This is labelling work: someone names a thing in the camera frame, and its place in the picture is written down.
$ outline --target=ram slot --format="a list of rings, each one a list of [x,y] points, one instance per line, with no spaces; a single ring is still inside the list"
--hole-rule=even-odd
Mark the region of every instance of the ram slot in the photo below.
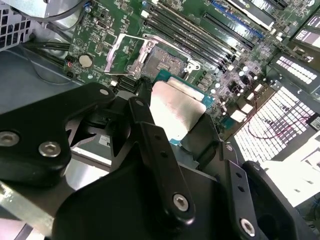
[[[223,51],[225,55],[233,56],[237,52],[236,49],[230,47],[225,42],[220,41],[220,39],[213,37],[210,33],[204,29],[201,29],[200,26],[194,25],[187,19],[183,18],[179,13],[174,12],[161,3],[159,3],[157,7],[152,7],[151,11],[170,19],[180,26],[184,31],[189,32],[190,36],[193,38],[200,39],[201,41],[210,45],[212,48]]]
[[[201,44],[197,42],[196,40],[188,37],[184,32],[176,31],[176,28],[169,22],[166,23],[163,20],[159,19],[157,16],[154,16],[151,18],[154,22],[158,23],[158,25],[162,25],[167,30],[171,31],[171,34],[174,35],[176,38],[183,41],[185,44],[191,46],[192,48],[195,48],[196,50],[200,51],[203,55],[206,55],[209,58],[217,59],[221,62],[221,64],[226,64],[227,62],[230,62],[228,58],[226,58],[224,55],[219,54],[218,52],[214,51],[212,48],[206,47],[205,44]]]
[[[247,47],[248,49],[252,50],[255,45],[250,42],[249,40],[245,39],[243,36],[239,35],[232,29],[230,29],[228,26],[220,22],[219,20],[215,19],[213,16],[211,16],[209,13],[205,13],[203,15],[203,19],[207,20],[209,23],[211,23],[213,26],[217,27],[221,31],[226,32],[228,35],[232,36],[235,40],[237,40],[239,43],[241,43],[244,47]]]
[[[154,20],[159,24],[164,25],[166,28],[170,28],[173,32],[175,32],[181,38],[184,38],[186,39],[186,41],[189,41],[190,43],[192,43],[192,45],[197,46],[199,49],[201,49],[201,51],[207,52],[208,54],[213,56],[217,56],[224,63],[230,62],[231,56],[228,53],[219,50],[219,48],[217,47],[212,47],[210,44],[207,44],[201,39],[190,35],[188,31],[185,31],[182,28],[182,26],[175,24],[169,18],[163,17],[162,15],[158,15],[155,12],[152,12],[151,14],[152,15],[150,16],[150,18],[152,20]]]
[[[175,43],[175,45],[180,48],[181,50],[187,52],[192,57],[197,59],[202,59],[205,62],[210,63],[211,65],[217,67],[218,69],[222,70],[224,68],[223,64],[220,64],[217,59],[212,59],[208,57],[207,55],[203,55],[200,51],[198,51],[195,48],[190,48],[188,45],[186,45],[185,41],[181,40],[180,37],[174,36],[171,32],[168,32],[167,29],[164,29],[163,27],[159,26],[159,24],[151,19],[146,20],[144,23],[147,27],[151,28],[152,30],[156,30],[160,34],[162,34],[167,39],[170,39],[172,42]]]

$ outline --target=black cable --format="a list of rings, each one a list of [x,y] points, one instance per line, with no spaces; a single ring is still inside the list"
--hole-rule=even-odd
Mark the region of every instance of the black cable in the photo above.
[[[51,25],[52,28],[57,29],[57,30],[59,30],[59,31],[61,31],[61,32],[68,32],[68,31],[74,29],[77,25],[80,24],[80,22],[84,19],[85,14],[86,14],[86,11],[83,9],[83,10],[81,11],[80,15],[79,15],[78,20],[75,22],[75,24],[73,24],[71,27],[68,27],[68,28],[58,27],[57,25],[55,25],[55,24],[52,23],[52,22],[49,22],[49,25]]]
[[[61,30],[57,29],[54,27],[54,24],[49,22],[49,24],[46,26],[49,30],[55,32],[56,34],[58,34],[61,38],[63,38],[64,40],[66,40],[68,43],[71,43],[72,38],[69,37],[67,34],[65,34],[64,32],[62,32]]]
[[[29,20],[34,20],[36,22],[54,22],[54,21],[58,21],[61,19],[65,19],[67,17],[69,17],[70,15],[74,14],[77,10],[83,8],[83,6],[88,2],[88,0],[82,0],[79,3],[77,3],[74,7],[70,8],[69,10],[57,14],[57,15],[53,15],[53,16],[48,16],[48,17],[36,17],[36,16],[30,16],[22,11],[19,11],[17,9],[13,9],[14,12],[19,13],[20,15],[22,15],[23,17],[25,17],[26,19]]]
[[[24,49],[24,47],[21,46],[21,45],[19,45],[19,46],[20,46],[21,50],[23,51],[23,54],[25,55],[25,57],[27,58],[27,60],[30,62],[30,64],[31,64],[31,66],[32,66],[35,74],[38,76],[38,78],[39,78],[41,81],[43,81],[43,82],[45,82],[45,83],[47,83],[47,84],[59,85],[59,86],[60,86],[60,85],[67,85],[67,84],[69,84],[69,83],[72,82],[71,79],[70,79],[68,82],[53,82],[53,81],[48,81],[48,80],[44,79],[44,78],[38,73],[38,71],[37,71],[34,63],[33,63],[32,60],[30,59],[30,57],[29,57],[27,51]]]

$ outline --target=server board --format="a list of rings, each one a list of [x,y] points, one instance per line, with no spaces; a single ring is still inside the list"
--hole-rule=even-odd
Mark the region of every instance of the server board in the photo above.
[[[73,35],[67,76],[134,92],[141,77],[153,82],[160,71],[168,71],[214,99],[206,111],[223,132],[234,119],[246,119],[230,107],[268,89],[265,66],[278,52],[304,60],[287,44],[320,0],[90,3]]]

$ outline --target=black metal bracket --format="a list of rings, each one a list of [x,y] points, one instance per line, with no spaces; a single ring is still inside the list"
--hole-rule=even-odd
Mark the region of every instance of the black metal bracket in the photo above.
[[[246,161],[242,168],[248,175],[259,226],[269,239],[317,239],[303,218],[257,163]]]
[[[70,145],[83,117],[114,99],[108,88],[90,83],[0,115],[0,179],[56,184],[71,160]]]
[[[217,152],[203,172],[221,183],[234,232],[242,239],[261,239],[246,172],[238,166],[235,152],[227,143],[220,142]]]

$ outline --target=electronic component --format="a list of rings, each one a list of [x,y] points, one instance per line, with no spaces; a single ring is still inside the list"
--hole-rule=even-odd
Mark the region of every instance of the electronic component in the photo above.
[[[249,71],[249,75],[253,78],[253,80],[258,79],[258,76],[253,71]]]
[[[285,10],[288,4],[283,0],[266,0],[268,3],[272,4],[279,10]]]
[[[243,82],[244,85],[248,85],[250,83],[249,78],[246,75],[243,75],[240,77],[241,82]]]
[[[184,77],[184,68],[187,63],[178,57],[168,53],[166,50],[155,46],[141,70],[141,74],[155,79],[161,70],[166,70],[173,75]]]
[[[236,106],[228,106],[227,113],[229,114],[230,118],[236,120],[238,123],[243,122],[247,117],[247,115],[240,111]]]
[[[240,97],[236,101],[236,103],[240,110],[246,114],[250,113],[252,109],[254,109],[254,107],[251,104],[249,104],[244,97]]]
[[[255,97],[255,94],[252,91],[246,91],[244,97],[245,99],[251,101]]]
[[[267,12],[259,9],[249,0],[227,0],[235,8],[246,14],[248,18],[255,21],[267,30],[271,30],[276,20]]]
[[[79,57],[79,63],[83,68],[90,68],[93,62],[93,58],[88,54],[83,54]]]
[[[248,66],[246,66],[244,63],[240,64],[240,69],[244,72],[247,72],[249,70]]]

